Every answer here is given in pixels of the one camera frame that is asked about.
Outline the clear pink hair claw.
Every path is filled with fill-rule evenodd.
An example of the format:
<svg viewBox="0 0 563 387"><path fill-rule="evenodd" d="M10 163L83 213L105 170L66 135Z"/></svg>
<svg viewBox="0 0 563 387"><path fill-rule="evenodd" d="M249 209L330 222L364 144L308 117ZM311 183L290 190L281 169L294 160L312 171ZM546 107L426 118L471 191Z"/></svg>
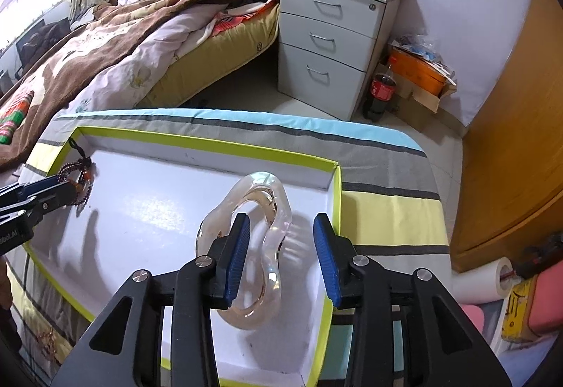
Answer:
<svg viewBox="0 0 563 387"><path fill-rule="evenodd" d="M256 203L263 214L266 228L251 233L249 238L250 265L243 269L253 276L241 281L250 284L258 295L246 307L237 301L220 311L220 317L229 325L244 331L258 329L280 311L282 304L282 277L280 276L280 248L292 223L292 210L282 181L268 171L256 171L241 178L215 209L201 222L196 238L196 255L206 255L212 242L226 237L234 214L247 203Z"/></svg>

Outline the pink foam roll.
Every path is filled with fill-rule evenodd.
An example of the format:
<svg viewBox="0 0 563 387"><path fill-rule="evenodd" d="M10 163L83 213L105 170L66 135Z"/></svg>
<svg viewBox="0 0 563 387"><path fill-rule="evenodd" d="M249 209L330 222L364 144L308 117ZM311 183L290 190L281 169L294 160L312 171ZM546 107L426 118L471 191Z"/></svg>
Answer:
<svg viewBox="0 0 563 387"><path fill-rule="evenodd" d="M483 333L485 327L485 313L477 305L462 304L461 309L464 311L469 320L479 333Z"/></svg>

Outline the yellow tin box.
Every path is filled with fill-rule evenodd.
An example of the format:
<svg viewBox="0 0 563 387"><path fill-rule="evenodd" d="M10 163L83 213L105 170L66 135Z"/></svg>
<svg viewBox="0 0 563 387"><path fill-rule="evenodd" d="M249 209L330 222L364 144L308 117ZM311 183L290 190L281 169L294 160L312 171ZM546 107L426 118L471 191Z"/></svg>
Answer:
<svg viewBox="0 0 563 387"><path fill-rule="evenodd" d="M508 306L502 325L502 340L510 343L529 343L538 339L530 328L530 315L537 277L514 285L508 295Z"/></svg>

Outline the white paper roll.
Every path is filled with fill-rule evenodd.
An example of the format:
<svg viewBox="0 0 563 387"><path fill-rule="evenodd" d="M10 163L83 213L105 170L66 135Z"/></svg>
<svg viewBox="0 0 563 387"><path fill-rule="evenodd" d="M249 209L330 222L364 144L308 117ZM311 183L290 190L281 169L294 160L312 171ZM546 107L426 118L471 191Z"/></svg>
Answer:
<svg viewBox="0 0 563 387"><path fill-rule="evenodd" d="M512 262L501 257L486 265L453 274L451 291L461 304L479 305L504 300L512 290Z"/></svg>

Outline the pink plastic bin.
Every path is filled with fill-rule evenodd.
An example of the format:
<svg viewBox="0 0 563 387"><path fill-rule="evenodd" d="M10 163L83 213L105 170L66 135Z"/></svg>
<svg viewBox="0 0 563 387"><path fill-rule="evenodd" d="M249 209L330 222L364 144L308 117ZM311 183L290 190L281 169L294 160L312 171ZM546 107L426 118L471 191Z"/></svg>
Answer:
<svg viewBox="0 0 563 387"><path fill-rule="evenodd" d="M529 327L537 335L562 327L563 263L558 262L537 277L529 317Z"/></svg>

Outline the green shallow cardboard box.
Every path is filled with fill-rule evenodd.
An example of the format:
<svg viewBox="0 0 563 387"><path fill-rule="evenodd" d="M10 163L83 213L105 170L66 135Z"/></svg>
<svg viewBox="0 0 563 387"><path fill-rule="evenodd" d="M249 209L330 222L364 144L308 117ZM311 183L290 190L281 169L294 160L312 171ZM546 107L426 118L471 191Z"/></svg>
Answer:
<svg viewBox="0 0 563 387"><path fill-rule="evenodd" d="M293 222L280 252L279 313L253 331L218 314L212 328L225 386L312 386L319 379L332 312L312 239L320 213L341 215L342 173L303 153L117 127L75 127L40 142L27 170L54 174L81 155L94 162L83 208L48 214L27 244L52 286L96 318L134 272L175 271L196 255L198 227L244 176L268 171L283 183Z"/></svg>

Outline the striped tablecloth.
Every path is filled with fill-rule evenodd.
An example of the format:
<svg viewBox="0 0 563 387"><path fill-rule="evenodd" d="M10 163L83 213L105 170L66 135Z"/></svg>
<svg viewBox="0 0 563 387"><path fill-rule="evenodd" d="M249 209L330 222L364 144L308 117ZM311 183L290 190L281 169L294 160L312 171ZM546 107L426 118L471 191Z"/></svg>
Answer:
<svg viewBox="0 0 563 387"><path fill-rule="evenodd" d="M62 114L19 180L54 176L81 155L94 163L87 201L47 215L8 255L21 356L39 385L133 271L205 255L238 212L251 223L239 294L211 314L224 386L343 381L351 327L325 293L312 235L321 212L385 268L451 282L429 158L402 132L250 111Z"/></svg>

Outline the white floral quilt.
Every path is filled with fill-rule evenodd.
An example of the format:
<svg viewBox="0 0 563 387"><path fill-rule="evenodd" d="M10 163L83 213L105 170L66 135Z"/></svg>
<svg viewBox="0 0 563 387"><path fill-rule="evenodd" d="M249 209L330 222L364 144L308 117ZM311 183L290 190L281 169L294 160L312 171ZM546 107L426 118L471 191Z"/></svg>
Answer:
<svg viewBox="0 0 563 387"><path fill-rule="evenodd" d="M202 42L220 10L241 0L139 0L98 6L95 19L70 35L60 73L74 82L64 113L134 107L179 53Z"/></svg>

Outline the wooden wardrobe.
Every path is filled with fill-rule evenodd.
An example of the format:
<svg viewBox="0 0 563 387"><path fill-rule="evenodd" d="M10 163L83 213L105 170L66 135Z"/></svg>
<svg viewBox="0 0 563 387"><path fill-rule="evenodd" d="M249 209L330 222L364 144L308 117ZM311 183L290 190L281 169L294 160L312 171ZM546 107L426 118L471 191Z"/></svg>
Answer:
<svg viewBox="0 0 563 387"><path fill-rule="evenodd" d="M518 41L463 139L452 267L519 262L562 229L562 6L531 0Z"/></svg>

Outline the brown fleece blanket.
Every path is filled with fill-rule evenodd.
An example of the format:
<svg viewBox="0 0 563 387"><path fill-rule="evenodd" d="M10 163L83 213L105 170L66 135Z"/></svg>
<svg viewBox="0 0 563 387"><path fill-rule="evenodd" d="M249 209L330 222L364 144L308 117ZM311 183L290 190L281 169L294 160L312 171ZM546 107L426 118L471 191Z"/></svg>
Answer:
<svg viewBox="0 0 563 387"><path fill-rule="evenodd" d="M26 161L59 113L137 105L168 68L212 33L227 6L247 0L139 0L101 4L94 20L47 51L1 101L1 119L28 101L22 122L1 146L1 168Z"/></svg>

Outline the cola bottle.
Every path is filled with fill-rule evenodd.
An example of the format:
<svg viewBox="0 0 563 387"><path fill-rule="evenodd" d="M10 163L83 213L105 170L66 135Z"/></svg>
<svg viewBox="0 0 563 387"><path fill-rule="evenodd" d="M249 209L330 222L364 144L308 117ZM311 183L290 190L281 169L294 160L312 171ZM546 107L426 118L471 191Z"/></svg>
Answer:
<svg viewBox="0 0 563 387"><path fill-rule="evenodd" d="M363 117L374 122L379 121L384 115L387 105L396 91L396 87L397 84L393 78L391 68L387 67L376 72L363 101Z"/></svg>

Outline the orange box with clutter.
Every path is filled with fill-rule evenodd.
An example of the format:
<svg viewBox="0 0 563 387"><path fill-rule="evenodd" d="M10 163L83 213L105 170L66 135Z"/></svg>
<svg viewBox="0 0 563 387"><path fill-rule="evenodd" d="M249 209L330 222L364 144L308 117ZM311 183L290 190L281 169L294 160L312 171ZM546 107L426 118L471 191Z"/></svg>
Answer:
<svg viewBox="0 0 563 387"><path fill-rule="evenodd" d="M429 61L397 41L388 47L387 67L397 84L397 94L436 114L442 100L457 91L455 72L439 58Z"/></svg>

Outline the grey bedside drawer cabinet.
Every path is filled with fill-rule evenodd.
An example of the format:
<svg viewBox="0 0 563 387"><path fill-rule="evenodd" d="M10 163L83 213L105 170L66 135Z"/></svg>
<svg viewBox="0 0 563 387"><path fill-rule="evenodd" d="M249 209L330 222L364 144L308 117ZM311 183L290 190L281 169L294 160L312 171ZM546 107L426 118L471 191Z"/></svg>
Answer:
<svg viewBox="0 0 563 387"><path fill-rule="evenodd" d="M401 0L280 0L278 90L349 120Z"/></svg>

